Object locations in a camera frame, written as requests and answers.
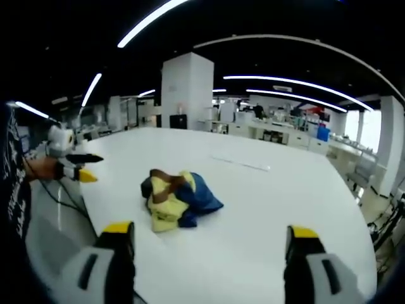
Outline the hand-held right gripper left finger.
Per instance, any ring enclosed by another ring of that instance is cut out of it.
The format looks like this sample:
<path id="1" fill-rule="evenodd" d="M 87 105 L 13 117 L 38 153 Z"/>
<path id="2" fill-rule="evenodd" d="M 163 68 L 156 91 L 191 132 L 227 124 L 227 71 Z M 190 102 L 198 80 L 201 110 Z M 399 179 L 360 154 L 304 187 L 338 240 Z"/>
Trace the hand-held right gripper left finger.
<path id="1" fill-rule="evenodd" d="M 109 224 L 92 246 L 65 263 L 58 277 L 59 303 L 133 303 L 135 227 Z"/>

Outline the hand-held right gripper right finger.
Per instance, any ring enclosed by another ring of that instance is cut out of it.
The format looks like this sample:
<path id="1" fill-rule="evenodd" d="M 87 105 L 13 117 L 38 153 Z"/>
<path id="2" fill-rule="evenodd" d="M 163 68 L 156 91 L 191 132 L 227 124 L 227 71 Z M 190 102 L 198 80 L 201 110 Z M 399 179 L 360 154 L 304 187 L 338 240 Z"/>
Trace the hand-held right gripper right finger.
<path id="1" fill-rule="evenodd" d="M 283 279 L 286 303 L 365 302 L 355 273 L 305 227 L 287 227 Z"/>

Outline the person's left hand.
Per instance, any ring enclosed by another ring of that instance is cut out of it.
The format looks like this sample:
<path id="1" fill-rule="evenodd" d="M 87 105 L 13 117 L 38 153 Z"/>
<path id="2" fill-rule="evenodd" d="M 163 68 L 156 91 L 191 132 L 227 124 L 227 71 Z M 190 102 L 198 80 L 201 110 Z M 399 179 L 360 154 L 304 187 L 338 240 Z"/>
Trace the person's left hand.
<path id="1" fill-rule="evenodd" d="M 34 180 L 59 180 L 62 177 L 58 159 L 49 156 L 24 160 L 23 165 L 26 172 L 26 180 L 29 182 Z"/>

